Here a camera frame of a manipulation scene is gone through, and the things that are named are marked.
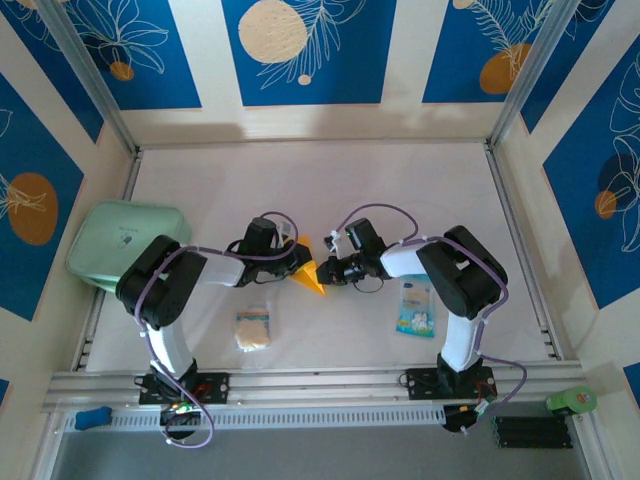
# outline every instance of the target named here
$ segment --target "plastic bag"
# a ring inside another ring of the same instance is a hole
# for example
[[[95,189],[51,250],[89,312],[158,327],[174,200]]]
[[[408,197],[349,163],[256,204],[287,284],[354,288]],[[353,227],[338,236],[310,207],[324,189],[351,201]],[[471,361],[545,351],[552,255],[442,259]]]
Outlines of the plastic bag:
[[[249,307],[238,312],[235,322],[235,337],[243,352],[262,350],[271,344],[269,332],[269,310],[264,306]]]
[[[427,275],[402,277],[402,301],[396,331],[419,337],[435,336],[433,284]]]

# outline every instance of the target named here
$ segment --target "white table surface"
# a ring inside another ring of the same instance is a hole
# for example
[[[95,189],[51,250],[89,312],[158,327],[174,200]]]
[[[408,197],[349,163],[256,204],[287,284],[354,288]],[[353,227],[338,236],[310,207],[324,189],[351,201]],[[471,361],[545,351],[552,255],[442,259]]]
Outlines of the white table surface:
[[[513,360],[548,358],[481,144],[286,142],[151,150],[144,153],[133,199],[180,208],[193,227],[192,243],[221,249],[241,238],[254,216],[283,211],[311,236],[318,264],[328,256],[322,238],[364,203],[405,208],[423,235],[465,225],[509,275],[510,300],[490,318],[483,351]],[[362,215],[387,243],[411,229],[391,210]],[[236,312],[264,302],[271,310],[272,345],[238,351]],[[242,289],[199,285],[181,321],[200,368],[434,362],[445,339],[446,309],[438,301],[435,338],[417,338],[395,331],[399,302],[399,280],[375,294],[327,287],[326,297],[290,280]],[[133,319],[108,294],[87,370],[144,370],[148,361]]]

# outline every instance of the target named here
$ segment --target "orange object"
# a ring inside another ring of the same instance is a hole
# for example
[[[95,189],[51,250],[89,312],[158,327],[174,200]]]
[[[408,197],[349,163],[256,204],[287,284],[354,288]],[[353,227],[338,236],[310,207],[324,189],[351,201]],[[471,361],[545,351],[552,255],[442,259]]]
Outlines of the orange object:
[[[109,71],[111,75],[116,77],[121,82],[128,82],[129,80],[133,80],[133,68],[127,65],[124,62],[115,61],[109,66]]]
[[[530,44],[519,43],[495,54],[480,73],[482,91],[492,95],[509,93],[529,50]]]
[[[301,235],[300,238],[298,238],[298,243],[311,250],[311,240],[307,235]],[[288,278],[316,293],[319,293],[320,295],[326,295],[324,292],[324,286],[318,283],[318,277],[316,276],[317,268],[318,266],[316,265],[316,262],[311,260],[305,263],[296,273]]]
[[[21,173],[9,185],[7,201],[13,232],[29,245],[46,245],[58,224],[58,197],[49,180]]]

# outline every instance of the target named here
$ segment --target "wall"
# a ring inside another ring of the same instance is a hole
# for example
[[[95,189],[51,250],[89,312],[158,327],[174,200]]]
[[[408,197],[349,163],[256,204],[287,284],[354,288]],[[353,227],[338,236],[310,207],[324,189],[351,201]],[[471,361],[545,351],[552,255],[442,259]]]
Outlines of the wall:
[[[69,368],[91,299],[91,289],[66,272],[66,253],[92,205],[119,195],[130,161],[107,128],[94,143],[2,16],[0,32],[0,73],[84,174],[35,315],[28,321],[0,309],[0,378],[10,382],[0,412],[0,478],[13,480],[29,466],[27,438],[41,425],[51,373]]]
[[[520,214],[526,219],[525,236],[532,247],[554,323],[564,332],[569,350],[582,361],[589,383],[599,394],[597,411],[624,478],[637,478],[640,468],[635,448],[640,412],[622,370],[640,360],[640,291],[608,304],[602,302],[602,308],[598,308],[542,166],[640,33],[636,3],[616,1],[532,133],[518,119],[497,151],[516,187]],[[615,98],[613,95],[608,104],[613,106]],[[608,128],[606,132],[599,131],[594,125],[583,133],[582,140],[608,133]],[[604,160],[596,152],[587,152],[574,159],[574,167],[589,168],[592,162]],[[566,177],[573,178],[573,172],[567,170]],[[582,198],[582,191],[590,188],[578,185],[576,202]],[[585,218],[592,213],[594,200],[595,194],[584,211]],[[638,252],[629,254],[630,271],[636,271],[637,265]],[[620,275],[620,283],[632,281],[631,275]]]
[[[69,0],[61,5],[135,138],[150,146],[485,138],[552,3]],[[23,4],[0,0],[0,10],[55,80],[66,68],[51,59],[61,54],[37,12]],[[67,103],[77,100],[68,83],[53,83]]]

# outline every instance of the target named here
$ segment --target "beige circle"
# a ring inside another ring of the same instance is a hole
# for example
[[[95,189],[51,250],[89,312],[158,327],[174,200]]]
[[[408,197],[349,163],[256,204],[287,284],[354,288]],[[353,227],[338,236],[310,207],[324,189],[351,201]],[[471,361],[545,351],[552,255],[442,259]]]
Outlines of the beige circle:
[[[238,24],[240,43],[261,63],[281,63],[298,55],[307,44],[302,17],[281,0],[260,0]]]
[[[58,3],[64,3],[68,1],[69,0],[57,0]],[[33,3],[33,0],[16,0],[16,2],[18,2],[20,5],[24,5],[25,7],[30,8],[31,10],[36,9],[36,5],[35,3]]]
[[[474,3],[476,3],[476,0],[453,0],[453,6],[458,10],[469,8]]]

